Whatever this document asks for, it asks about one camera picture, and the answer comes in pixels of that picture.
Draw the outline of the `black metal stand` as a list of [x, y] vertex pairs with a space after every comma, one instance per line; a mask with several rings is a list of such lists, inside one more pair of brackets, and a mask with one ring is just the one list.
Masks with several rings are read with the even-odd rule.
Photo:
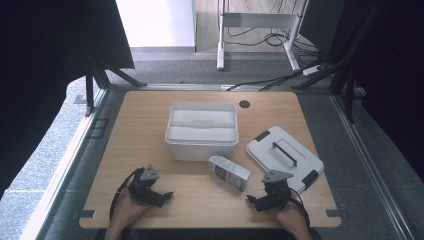
[[140, 82], [128, 75], [121, 69], [113, 67], [110, 64], [106, 64], [103, 61], [96, 60], [93, 55], [89, 56], [89, 67], [86, 72], [85, 82], [86, 82], [86, 113], [85, 116], [90, 116], [94, 110], [94, 83], [96, 83], [101, 89], [108, 89], [110, 86], [110, 80], [106, 74], [106, 71], [109, 70], [115, 75], [119, 76], [121, 79], [130, 83], [135, 87], [145, 87], [146, 83]]
[[306, 89], [324, 78], [334, 75], [333, 80], [328, 86], [330, 94], [340, 94], [345, 89], [343, 101], [344, 115], [348, 121], [353, 124], [353, 100], [354, 100], [354, 63], [356, 61], [358, 51], [362, 46], [366, 34], [369, 32], [376, 15], [381, 9], [381, 5], [370, 3], [356, 18], [353, 26], [342, 39], [342, 41], [331, 51], [325, 54], [325, 57], [332, 61], [333, 64], [318, 73], [310, 80], [293, 86], [293, 89]]

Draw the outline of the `white bin lid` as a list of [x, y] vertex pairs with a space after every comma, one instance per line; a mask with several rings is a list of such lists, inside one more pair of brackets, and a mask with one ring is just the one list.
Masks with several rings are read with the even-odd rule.
[[237, 116], [224, 110], [173, 110], [165, 133], [171, 142], [230, 143], [238, 136]]

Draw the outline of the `white metal desk frame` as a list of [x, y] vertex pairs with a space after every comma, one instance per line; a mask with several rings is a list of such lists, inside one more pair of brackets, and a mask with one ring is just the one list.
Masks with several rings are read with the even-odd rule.
[[300, 26], [306, 12], [309, 0], [301, 0], [296, 13], [238, 13], [227, 12], [228, 0], [218, 0], [219, 41], [217, 45], [217, 69], [224, 69], [224, 30], [228, 27], [235, 28], [277, 28], [289, 30], [289, 40], [283, 44], [285, 53], [294, 71], [300, 69], [292, 50], [294, 41], [298, 36]]

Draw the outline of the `white power strip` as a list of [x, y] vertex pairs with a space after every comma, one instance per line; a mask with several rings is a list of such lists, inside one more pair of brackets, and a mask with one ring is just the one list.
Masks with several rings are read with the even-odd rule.
[[322, 70], [322, 67], [320, 65], [316, 65], [316, 66], [313, 66], [313, 67], [310, 67], [310, 68], [303, 70], [302, 73], [303, 73], [304, 76], [309, 76], [309, 75], [315, 74], [315, 73], [317, 73], [321, 70]]

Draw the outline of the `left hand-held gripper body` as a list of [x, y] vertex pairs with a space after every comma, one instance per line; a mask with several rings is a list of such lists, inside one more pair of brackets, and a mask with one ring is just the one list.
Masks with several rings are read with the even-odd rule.
[[128, 190], [137, 202], [154, 206], [154, 201], [160, 200], [160, 196], [162, 195], [151, 189], [158, 179], [158, 172], [149, 164], [147, 167], [142, 167], [135, 171]]

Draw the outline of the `white plastic storage box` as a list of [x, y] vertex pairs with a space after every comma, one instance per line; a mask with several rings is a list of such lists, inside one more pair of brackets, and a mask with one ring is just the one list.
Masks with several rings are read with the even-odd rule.
[[[211, 103], [211, 102], [175, 102], [170, 108], [170, 114], [173, 110], [224, 110], [234, 111], [237, 116], [238, 128], [238, 112], [234, 104], [231, 103]], [[199, 142], [171, 142], [164, 136], [165, 142], [171, 149], [171, 153], [175, 160], [180, 161], [207, 161], [214, 153], [218, 153], [230, 158], [234, 152], [236, 145], [239, 143], [239, 131], [237, 139], [230, 143], [199, 143]]]

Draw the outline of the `person's right hand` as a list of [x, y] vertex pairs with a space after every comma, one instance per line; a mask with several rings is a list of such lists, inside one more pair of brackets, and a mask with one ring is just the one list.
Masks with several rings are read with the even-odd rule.
[[269, 213], [286, 230], [299, 230], [306, 227], [306, 220], [299, 207], [289, 202], [284, 208], [275, 207]]

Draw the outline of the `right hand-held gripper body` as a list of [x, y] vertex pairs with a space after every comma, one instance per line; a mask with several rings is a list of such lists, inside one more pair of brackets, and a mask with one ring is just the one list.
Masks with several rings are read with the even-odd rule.
[[262, 204], [266, 205], [266, 210], [282, 207], [284, 208], [288, 200], [291, 198], [291, 189], [287, 180], [292, 178], [291, 173], [278, 170], [270, 170], [262, 179], [265, 187], [266, 196], [263, 198]]

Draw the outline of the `small grey white carton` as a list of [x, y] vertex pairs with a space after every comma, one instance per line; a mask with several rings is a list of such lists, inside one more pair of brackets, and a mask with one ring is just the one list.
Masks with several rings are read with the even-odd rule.
[[241, 192], [247, 187], [251, 175], [250, 170], [219, 154], [209, 158], [209, 172]]

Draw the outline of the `black curtain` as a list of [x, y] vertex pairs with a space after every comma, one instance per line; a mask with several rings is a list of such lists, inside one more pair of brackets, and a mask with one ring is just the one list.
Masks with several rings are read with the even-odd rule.
[[116, 0], [0, 0], [0, 198], [72, 81], [133, 66]]
[[353, 22], [378, 11], [353, 58], [363, 106], [424, 181], [424, 0], [347, 0]]

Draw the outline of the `person's left hand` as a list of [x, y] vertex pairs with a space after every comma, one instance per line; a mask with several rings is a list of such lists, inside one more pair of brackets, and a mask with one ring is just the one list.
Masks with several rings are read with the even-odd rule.
[[128, 188], [125, 187], [118, 197], [109, 228], [123, 230], [138, 221], [150, 209], [149, 205], [135, 201]]

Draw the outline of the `aluminium floor rail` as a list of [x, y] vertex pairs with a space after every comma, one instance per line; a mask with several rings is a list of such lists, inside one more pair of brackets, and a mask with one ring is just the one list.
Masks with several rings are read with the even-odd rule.
[[94, 94], [93, 109], [88, 110], [87, 106], [84, 106], [84, 115], [78, 122], [78, 126], [73, 132], [67, 148], [57, 162], [53, 175], [49, 179], [48, 186], [44, 190], [39, 190], [41, 197], [23, 228], [19, 240], [37, 240], [40, 236], [40, 232], [57, 202], [63, 183], [81, 150], [81, 146], [88, 138], [88, 133], [99, 113], [99, 107], [102, 106], [108, 93], [109, 90], [99, 89]]
[[408, 225], [404, 214], [402, 213], [399, 205], [395, 201], [393, 194], [389, 190], [388, 185], [381, 176], [377, 169], [373, 158], [371, 157], [365, 143], [357, 131], [355, 125], [350, 122], [349, 118], [344, 113], [344, 105], [342, 99], [336, 95], [330, 95], [331, 102], [333, 103], [336, 112], [355, 148], [359, 159], [364, 166], [376, 194], [383, 205], [383, 208], [398, 236], [399, 240], [417, 240]]

